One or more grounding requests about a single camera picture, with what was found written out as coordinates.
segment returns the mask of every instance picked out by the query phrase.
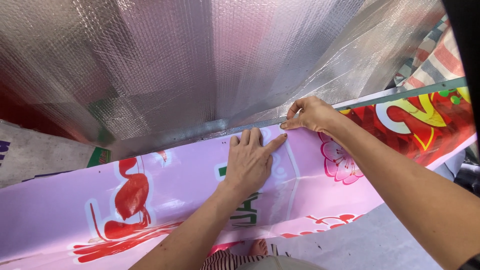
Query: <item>pink flower print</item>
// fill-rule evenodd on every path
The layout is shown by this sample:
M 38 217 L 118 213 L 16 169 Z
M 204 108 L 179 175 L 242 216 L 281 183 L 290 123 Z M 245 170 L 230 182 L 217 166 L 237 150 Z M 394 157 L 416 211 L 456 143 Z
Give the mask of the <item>pink flower print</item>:
M 335 177 L 335 181 L 342 181 L 343 184 L 352 184 L 363 176 L 353 158 L 336 143 L 331 137 L 323 132 L 318 132 L 322 140 L 320 150 L 325 157 L 325 174 Z

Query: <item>forearm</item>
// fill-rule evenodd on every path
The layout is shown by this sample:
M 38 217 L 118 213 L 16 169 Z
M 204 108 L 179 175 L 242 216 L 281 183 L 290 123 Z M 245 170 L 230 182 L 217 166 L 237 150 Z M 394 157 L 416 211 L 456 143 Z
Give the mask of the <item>forearm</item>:
M 415 239 L 444 268 L 480 252 L 480 199 L 341 116 L 328 129 Z
M 130 270 L 200 269 L 218 234 L 244 198 L 221 182 L 182 225 Z

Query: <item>right hand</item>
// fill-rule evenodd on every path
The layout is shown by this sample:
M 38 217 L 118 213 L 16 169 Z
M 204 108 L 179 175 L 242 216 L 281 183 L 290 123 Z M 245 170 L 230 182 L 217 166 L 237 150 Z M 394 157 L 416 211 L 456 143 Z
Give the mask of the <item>right hand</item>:
M 296 100 L 287 113 L 287 120 L 280 125 L 282 129 L 306 127 L 310 130 L 331 135 L 328 129 L 332 123 L 339 120 L 341 114 L 331 105 L 317 97 L 300 98 Z

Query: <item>printed banner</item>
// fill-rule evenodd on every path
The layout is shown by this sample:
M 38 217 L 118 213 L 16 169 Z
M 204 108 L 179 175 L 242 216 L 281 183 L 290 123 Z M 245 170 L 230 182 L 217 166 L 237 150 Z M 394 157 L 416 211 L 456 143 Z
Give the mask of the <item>printed banner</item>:
M 463 88 L 341 113 L 430 169 L 476 139 Z M 261 131 L 265 144 L 284 132 L 278 125 Z M 217 245 L 323 232 L 383 202 L 330 137 L 287 132 L 271 176 L 232 214 Z M 230 137 L 1 189 L 0 269 L 127 269 L 225 178 Z

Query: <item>silver foil sheet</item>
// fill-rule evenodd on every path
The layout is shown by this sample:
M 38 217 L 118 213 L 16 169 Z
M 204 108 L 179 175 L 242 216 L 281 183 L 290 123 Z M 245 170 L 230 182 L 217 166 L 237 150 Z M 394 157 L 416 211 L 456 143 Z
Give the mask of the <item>silver foil sheet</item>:
M 113 158 L 385 88 L 439 0 L 3 0 L 1 79 Z

